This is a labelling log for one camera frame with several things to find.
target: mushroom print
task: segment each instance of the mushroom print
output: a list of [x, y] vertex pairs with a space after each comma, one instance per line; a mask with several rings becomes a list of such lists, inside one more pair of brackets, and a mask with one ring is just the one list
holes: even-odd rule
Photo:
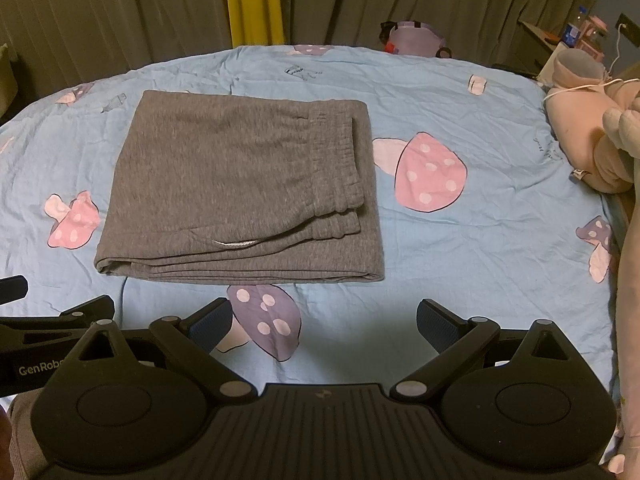
[[234, 322], [218, 350], [225, 352], [251, 339], [277, 361], [293, 355], [300, 343], [302, 320], [298, 306], [284, 290], [275, 285], [231, 285], [226, 295]]
[[323, 56], [325, 52], [331, 50], [331, 45], [294, 45], [293, 50], [287, 54], [306, 54], [307, 56]]
[[604, 280], [612, 259], [611, 226], [602, 216], [596, 216], [584, 227], [578, 227], [575, 233], [581, 240], [596, 246], [589, 258], [589, 274], [596, 283], [600, 283]]
[[66, 94], [64, 94], [56, 102], [59, 104], [71, 106], [74, 102], [76, 102], [79, 98], [86, 94], [93, 85], [93, 83], [82, 83], [81, 85], [73, 88], [71, 92], [67, 92]]
[[89, 241], [100, 225], [98, 208], [88, 191], [82, 191], [71, 203], [71, 207], [56, 195], [51, 195], [44, 205], [45, 213], [56, 220], [51, 229], [47, 245], [77, 249]]
[[375, 139], [374, 161], [396, 178], [396, 200], [429, 213], [454, 203], [466, 182], [466, 166], [449, 148], [418, 132], [413, 139]]

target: gray sweatpants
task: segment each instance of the gray sweatpants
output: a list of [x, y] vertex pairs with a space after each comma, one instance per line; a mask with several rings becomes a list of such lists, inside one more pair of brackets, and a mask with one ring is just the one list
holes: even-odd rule
[[381, 280], [366, 105], [145, 91], [95, 266], [225, 285]]

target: purple bag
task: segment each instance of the purple bag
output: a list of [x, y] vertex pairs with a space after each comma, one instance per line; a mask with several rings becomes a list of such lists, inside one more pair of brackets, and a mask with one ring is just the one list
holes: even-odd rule
[[380, 23], [380, 28], [380, 41], [390, 54], [453, 57], [445, 39], [427, 23], [385, 22]]

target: bed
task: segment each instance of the bed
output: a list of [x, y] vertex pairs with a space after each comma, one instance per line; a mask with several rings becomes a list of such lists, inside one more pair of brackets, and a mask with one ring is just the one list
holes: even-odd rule
[[[479, 95], [468, 89], [473, 75], [486, 79]], [[614, 389], [615, 248], [610, 268], [598, 276], [590, 272], [594, 244], [577, 229], [615, 219], [599, 194], [570, 180], [543, 90], [461, 60], [364, 48], [244, 46], [149, 65], [76, 89], [72, 98], [65, 90], [31, 104], [0, 128], [0, 276], [23, 274], [30, 284], [27, 298], [2, 306], [0, 315], [55, 316], [109, 294], [120, 326], [141, 328], [166, 314], [186, 317], [217, 297], [242, 296], [245, 288], [237, 286], [145, 282], [94, 268], [113, 168], [147, 89], [360, 100], [373, 138], [386, 139], [380, 146], [393, 151], [425, 132], [466, 167], [459, 197], [432, 212], [399, 202], [396, 180], [405, 176], [394, 176], [389, 163], [376, 168], [383, 281], [259, 291], [297, 307], [297, 347], [283, 356], [246, 340], [214, 350], [258, 389], [269, 382], [390, 387], [435, 355], [416, 329], [423, 298], [505, 328], [553, 319]], [[67, 102], [56, 102], [61, 98]], [[47, 201], [57, 195], [54, 206], [66, 211], [85, 191], [97, 208], [95, 231], [77, 248], [56, 246]]]

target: white cable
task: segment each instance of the white cable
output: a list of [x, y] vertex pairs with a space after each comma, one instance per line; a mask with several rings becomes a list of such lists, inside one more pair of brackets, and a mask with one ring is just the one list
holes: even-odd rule
[[547, 99], [549, 99], [550, 97], [553, 97], [554, 95], [558, 95], [561, 94], [562, 92], [570, 92], [571, 90], [579, 90], [581, 88], [592, 88], [592, 87], [605, 87], [605, 86], [609, 86], [610, 84], [613, 83], [619, 83], [620, 81], [623, 81], [625, 83], [632, 83], [633, 81], [640, 81], [640, 78], [633, 78], [633, 79], [626, 79], [626, 80], [622, 80], [620, 78], [618, 79], [612, 79], [609, 82], [606, 83], [598, 83], [598, 84], [593, 84], [593, 85], [581, 85], [581, 86], [576, 86], [573, 88], [563, 88], [562, 90], [558, 90], [557, 92], [553, 92], [552, 94], [548, 94], [545, 96], [544, 99], [542, 99], [542, 102], [545, 102]]
[[609, 75], [611, 75], [611, 71], [613, 70], [613, 66], [616, 64], [616, 61], [620, 59], [620, 29], [622, 27], [626, 28], [625, 23], [620, 23], [618, 25], [618, 39], [616, 40], [616, 54], [618, 54], [616, 56], [616, 59], [613, 60], [613, 63], [611, 63], [611, 66], [609, 67]]

